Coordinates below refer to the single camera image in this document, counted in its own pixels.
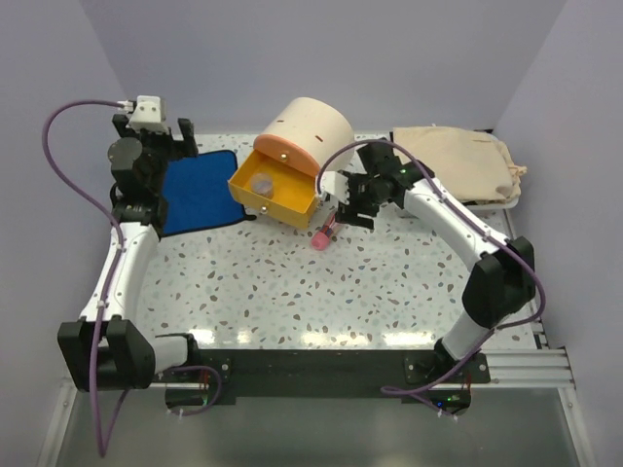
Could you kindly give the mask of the pink pencil case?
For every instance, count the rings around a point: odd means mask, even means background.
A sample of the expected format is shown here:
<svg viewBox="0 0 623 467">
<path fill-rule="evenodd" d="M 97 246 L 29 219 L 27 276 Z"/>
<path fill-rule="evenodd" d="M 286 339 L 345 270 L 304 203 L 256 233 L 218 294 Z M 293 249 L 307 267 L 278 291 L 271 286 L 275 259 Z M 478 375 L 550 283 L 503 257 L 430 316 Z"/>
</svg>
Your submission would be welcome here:
<svg viewBox="0 0 623 467">
<path fill-rule="evenodd" d="M 321 228 L 311 238 L 311 247 L 316 251 L 325 250 L 341 227 L 342 225 L 336 221 L 336 210 L 332 210 Z"/>
</svg>

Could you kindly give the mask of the clear box of clips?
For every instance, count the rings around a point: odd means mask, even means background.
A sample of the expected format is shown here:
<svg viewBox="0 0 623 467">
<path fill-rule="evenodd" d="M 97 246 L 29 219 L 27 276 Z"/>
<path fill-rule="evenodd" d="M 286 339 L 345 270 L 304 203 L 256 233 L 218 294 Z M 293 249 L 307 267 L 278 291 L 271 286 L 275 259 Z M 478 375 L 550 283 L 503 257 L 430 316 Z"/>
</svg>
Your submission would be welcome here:
<svg viewBox="0 0 623 467">
<path fill-rule="evenodd" d="M 274 195 L 274 180 L 270 174 L 255 173 L 250 179 L 251 191 L 263 198 L 272 198 Z"/>
</svg>

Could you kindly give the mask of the yellow drawer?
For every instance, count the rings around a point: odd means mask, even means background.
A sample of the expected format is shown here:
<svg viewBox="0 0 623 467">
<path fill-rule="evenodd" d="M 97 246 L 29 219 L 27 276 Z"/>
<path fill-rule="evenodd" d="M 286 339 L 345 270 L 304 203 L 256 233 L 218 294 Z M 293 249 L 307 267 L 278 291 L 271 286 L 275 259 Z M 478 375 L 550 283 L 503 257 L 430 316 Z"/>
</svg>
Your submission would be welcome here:
<svg viewBox="0 0 623 467">
<path fill-rule="evenodd" d="M 314 178 L 253 151 L 230 178 L 234 200 L 289 226 L 304 229 L 318 206 Z"/>
</svg>

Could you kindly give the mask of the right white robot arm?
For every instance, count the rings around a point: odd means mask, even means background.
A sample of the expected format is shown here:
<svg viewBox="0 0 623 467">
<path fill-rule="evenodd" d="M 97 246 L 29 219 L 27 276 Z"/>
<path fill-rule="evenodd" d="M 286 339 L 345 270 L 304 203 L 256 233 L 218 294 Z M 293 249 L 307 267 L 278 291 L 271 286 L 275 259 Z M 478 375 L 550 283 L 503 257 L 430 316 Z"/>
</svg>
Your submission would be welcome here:
<svg viewBox="0 0 623 467">
<path fill-rule="evenodd" d="M 393 203 L 439 234 L 469 273 L 461 296 L 463 311 L 436 343 L 433 359 L 440 379 L 457 381 L 468 370 L 466 357 L 535 297 L 533 246 L 481 221 L 450 194 L 432 169 L 397 143 L 369 139 L 351 147 L 363 172 L 325 167 L 316 178 L 317 191 L 338 201 L 336 221 L 373 229 L 381 206 Z"/>
</svg>

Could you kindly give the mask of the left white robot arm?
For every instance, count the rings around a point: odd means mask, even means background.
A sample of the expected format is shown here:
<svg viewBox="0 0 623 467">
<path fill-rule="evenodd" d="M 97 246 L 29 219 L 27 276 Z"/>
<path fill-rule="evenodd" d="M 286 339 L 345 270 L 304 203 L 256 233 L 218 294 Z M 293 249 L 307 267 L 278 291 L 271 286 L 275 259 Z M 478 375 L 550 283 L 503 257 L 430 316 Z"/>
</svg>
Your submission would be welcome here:
<svg viewBox="0 0 623 467">
<path fill-rule="evenodd" d="M 147 339 L 133 322 L 147 268 L 164 234 L 165 174 L 171 162 L 198 155 L 194 126 L 179 120 L 182 137 L 176 140 L 166 124 L 138 115 L 117 114 L 113 125 L 119 138 L 107 153 L 114 184 L 106 212 L 115 220 L 108 254 L 80 317 L 62 323 L 57 333 L 81 391 L 142 389 L 166 370 L 191 381 L 202 369 L 191 334 Z"/>
</svg>

